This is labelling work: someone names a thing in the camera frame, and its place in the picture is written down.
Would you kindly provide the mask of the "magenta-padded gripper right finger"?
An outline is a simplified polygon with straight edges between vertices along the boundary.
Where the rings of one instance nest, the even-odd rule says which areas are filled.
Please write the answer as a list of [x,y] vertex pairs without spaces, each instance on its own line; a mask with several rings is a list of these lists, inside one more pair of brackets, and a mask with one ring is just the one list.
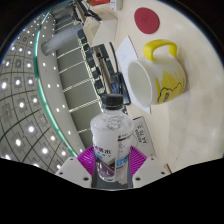
[[165,177],[167,171],[156,157],[147,157],[137,148],[131,147],[129,155],[129,174],[132,187],[140,188]]

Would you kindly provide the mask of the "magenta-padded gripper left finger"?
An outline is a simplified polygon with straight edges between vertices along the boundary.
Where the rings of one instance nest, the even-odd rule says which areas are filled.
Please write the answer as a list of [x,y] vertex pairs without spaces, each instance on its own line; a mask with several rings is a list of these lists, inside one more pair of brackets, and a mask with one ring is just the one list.
[[84,188],[92,188],[97,181],[94,148],[90,146],[78,157],[69,157],[55,173]]

